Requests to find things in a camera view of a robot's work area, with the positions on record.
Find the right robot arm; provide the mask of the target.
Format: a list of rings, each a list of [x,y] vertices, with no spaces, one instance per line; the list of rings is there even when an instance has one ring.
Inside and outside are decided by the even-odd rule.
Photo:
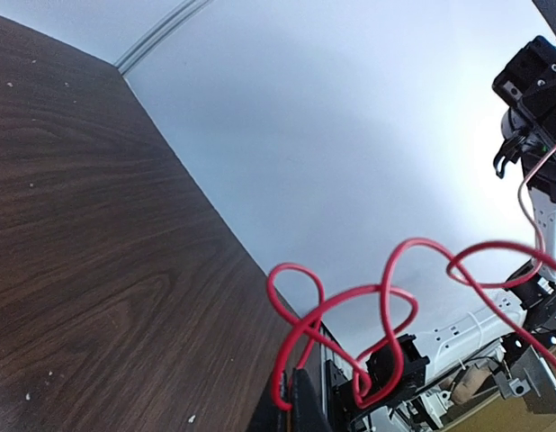
[[[482,240],[533,242],[514,197],[521,171],[502,184],[489,165],[514,126],[487,84],[537,37],[556,46],[546,29],[369,39],[356,58],[372,132],[362,155],[368,214],[358,235],[367,258],[347,265],[358,278],[378,274],[409,237],[452,251]]]

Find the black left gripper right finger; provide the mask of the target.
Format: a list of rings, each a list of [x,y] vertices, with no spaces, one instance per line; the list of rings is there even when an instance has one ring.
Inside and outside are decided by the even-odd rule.
[[[327,418],[305,369],[294,369],[290,388],[291,425],[293,432],[331,432]]]

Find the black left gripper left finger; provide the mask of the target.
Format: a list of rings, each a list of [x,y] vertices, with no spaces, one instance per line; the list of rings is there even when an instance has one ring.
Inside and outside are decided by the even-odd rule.
[[[275,405],[271,397],[271,384],[272,377],[269,377],[246,432],[287,432],[289,430],[289,414]]]

